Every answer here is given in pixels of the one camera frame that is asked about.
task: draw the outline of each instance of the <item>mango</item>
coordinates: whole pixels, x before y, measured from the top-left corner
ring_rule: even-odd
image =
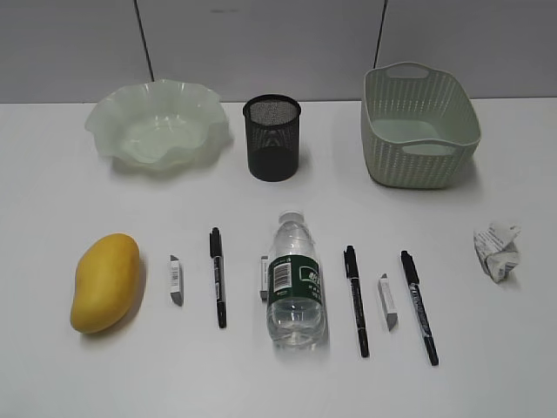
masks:
[[[139,268],[138,244],[132,237],[113,233],[93,244],[77,264],[71,325],[93,334],[118,322],[135,299]]]

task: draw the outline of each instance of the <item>water bottle cap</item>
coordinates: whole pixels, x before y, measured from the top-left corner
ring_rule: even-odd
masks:
[[[285,222],[293,221],[298,222],[299,224],[304,223],[304,214],[301,211],[284,211],[278,217],[278,222],[280,225],[284,224]]]

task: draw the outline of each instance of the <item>crumpled paper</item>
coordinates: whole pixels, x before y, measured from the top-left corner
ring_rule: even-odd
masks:
[[[513,243],[520,227],[504,222],[492,222],[486,230],[473,233],[473,244],[484,272],[495,283],[506,279],[520,262],[519,250]]]

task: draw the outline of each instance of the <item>white eraser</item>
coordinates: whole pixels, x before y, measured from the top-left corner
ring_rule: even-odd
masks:
[[[180,293],[180,262],[171,256],[171,293]]]
[[[269,281],[267,279],[268,267],[269,257],[266,255],[261,256],[261,288],[259,289],[259,296],[261,296],[261,300],[267,300],[267,293],[269,292]]]
[[[386,274],[383,274],[378,283],[379,296],[381,297],[381,305],[383,305],[383,313],[385,314],[386,325],[391,331],[399,320],[397,308],[394,306],[393,295],[389,287],[389,281]]]

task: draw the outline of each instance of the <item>green bottle label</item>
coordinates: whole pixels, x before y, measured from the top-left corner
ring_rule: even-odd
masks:
[[[321,302],[319,265],[304,255],[278,257],[269,265],[269,305],[285,298]]]

